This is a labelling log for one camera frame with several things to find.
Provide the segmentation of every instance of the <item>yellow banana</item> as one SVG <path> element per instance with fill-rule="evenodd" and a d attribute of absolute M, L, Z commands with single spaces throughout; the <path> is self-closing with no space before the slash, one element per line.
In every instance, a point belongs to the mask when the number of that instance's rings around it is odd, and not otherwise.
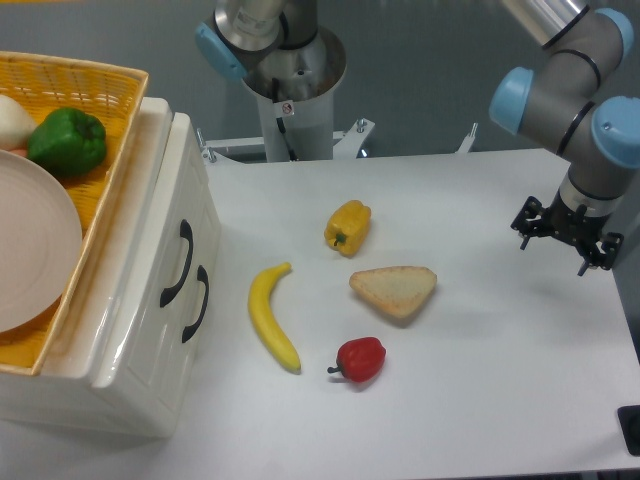
<path fill-rule="evenodd" d="M 291 271 L 289 262 L 263 270 L 251 283 L 249 290 L 249 316 L 260 340 L 271 355 L 285 369 L 300 373 L 300 357 L 295 347 L 278 325 L 271 311 L 271 291 L 280 278 Z"/>

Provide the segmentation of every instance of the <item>plastic drawer unit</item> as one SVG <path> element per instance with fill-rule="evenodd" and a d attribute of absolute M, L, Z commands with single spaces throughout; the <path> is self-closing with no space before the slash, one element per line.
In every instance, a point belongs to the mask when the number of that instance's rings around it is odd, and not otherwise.
<path fill-rule="evenodd" d="M 145 99 L 140 116 L 138 171 L 122 186 L 134 201 L 120 202 L 101 258 L 83 273 L 87 291 L 74 295 L 77 321 L 41 375 L 0 375 L 2 418 L 148 436 L 175 429 L 209 321 L 220 222 L 189 117 L 171 121 L 158 99 Z"/>

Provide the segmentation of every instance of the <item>bell pepper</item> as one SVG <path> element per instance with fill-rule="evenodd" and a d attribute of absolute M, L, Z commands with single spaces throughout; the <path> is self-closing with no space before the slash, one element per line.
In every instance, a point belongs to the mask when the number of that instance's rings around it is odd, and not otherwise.
<path fill-rule="evenodd" d="M 336 358 L 337 367 L 329 367 L 328 373 L 342 373 L 355 383 L 371 380 L 384 364 L 387 350 L 375 337 L 351 340 L 340 347 Z"/>
<path fill-rule="evenodd" d="M 371 209 L 360 200 L 350 200 L 331 215 L 324 238 L 332 249 L 352 256 L 367 238 L 370 225 Z"/>
<path fill-rule="evenodd" d="M 29 137 L 27 158 L 53 175 L 82 175 L 102 163 L 106 132 L 100 120 L 76 108 L 51 112 Z"/>

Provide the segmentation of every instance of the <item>beige plate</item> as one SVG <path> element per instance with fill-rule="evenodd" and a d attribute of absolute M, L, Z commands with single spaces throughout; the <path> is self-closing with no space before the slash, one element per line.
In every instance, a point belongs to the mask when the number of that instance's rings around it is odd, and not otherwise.
<path fill-rule="evenodd" d="M 62 294 L 81 245 L 80 218 L 62 185 L 35 163 L 0 151 L 0 332 Z"/>

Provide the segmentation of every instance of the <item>wicker basket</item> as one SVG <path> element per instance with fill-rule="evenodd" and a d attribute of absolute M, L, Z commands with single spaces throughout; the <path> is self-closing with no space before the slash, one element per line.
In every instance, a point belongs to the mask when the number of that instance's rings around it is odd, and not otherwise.
<path fill-rule="evenodd" d="M 75 107 L 96 116 L 107 132 L 107 157 L 87 175 L 60 179 L 80 215 L 80 259 L 62 296 L 38 317 L 0 334 L 0 372 L 37 375 L 65 321 L 83 266 L 106 221 L 122 176 L 123 151 L 147 88 L 148 74 L 84 60 L 0 52 L 0 94 L 40 123 L 51 111 Z"/>

